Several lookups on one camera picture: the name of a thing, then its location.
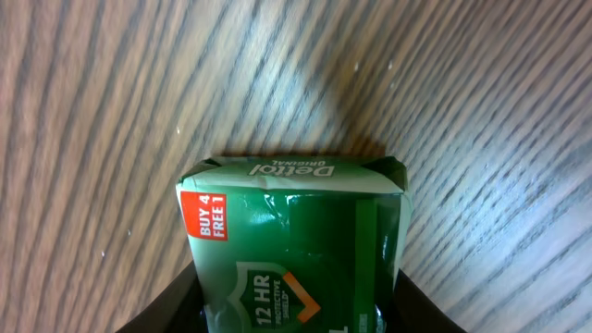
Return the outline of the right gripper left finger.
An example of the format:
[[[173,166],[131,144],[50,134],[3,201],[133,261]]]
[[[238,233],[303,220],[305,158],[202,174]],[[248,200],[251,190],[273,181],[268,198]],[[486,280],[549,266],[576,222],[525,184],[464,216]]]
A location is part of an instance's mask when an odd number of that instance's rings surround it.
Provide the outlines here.
[[[206,333],[204,298],[194,263],[117,333]]]

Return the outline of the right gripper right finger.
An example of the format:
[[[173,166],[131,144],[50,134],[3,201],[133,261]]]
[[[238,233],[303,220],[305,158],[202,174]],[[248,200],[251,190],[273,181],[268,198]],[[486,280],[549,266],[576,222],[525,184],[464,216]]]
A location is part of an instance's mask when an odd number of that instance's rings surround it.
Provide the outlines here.
[[[401,270],[386,310],[387,333],[466,333]]]

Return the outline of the green Dettol soap bar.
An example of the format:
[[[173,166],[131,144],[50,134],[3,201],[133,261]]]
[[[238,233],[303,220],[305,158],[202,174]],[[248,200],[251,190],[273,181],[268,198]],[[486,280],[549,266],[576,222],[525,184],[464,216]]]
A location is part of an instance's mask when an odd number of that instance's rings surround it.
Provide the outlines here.
[[[384,332],[413,206],[392,156],[216,157],[176,185],[211,332]]]

